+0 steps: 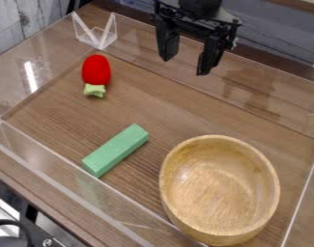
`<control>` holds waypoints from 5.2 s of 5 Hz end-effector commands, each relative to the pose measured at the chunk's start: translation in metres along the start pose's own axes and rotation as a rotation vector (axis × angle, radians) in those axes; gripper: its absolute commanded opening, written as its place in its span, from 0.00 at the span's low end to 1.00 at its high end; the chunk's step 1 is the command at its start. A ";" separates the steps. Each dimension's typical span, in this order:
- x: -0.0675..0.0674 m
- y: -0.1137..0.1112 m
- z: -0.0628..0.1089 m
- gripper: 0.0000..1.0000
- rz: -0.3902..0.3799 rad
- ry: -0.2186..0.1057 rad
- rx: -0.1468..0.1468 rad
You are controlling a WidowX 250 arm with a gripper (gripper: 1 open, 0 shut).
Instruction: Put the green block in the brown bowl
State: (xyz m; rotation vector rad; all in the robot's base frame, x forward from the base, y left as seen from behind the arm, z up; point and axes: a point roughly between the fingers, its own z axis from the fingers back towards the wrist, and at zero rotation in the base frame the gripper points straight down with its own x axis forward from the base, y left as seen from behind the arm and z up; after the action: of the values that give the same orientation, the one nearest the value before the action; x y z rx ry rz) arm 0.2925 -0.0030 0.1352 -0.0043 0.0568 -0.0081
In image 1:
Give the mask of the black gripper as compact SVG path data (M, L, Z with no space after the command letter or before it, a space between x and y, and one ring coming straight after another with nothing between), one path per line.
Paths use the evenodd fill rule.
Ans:
M178 52L180 32L205 39L196 74L207 75L219 65L224 50L236 45L241 20L223 7L223 0L154 0L157 52L164 62Z

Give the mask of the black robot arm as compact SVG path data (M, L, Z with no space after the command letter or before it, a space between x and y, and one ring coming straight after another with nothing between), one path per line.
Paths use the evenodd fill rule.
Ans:
M236 45L240 19L223 8L223 0L154 0L157 53L168 62L178 53L180 34L204 40L196 75L207 75Z

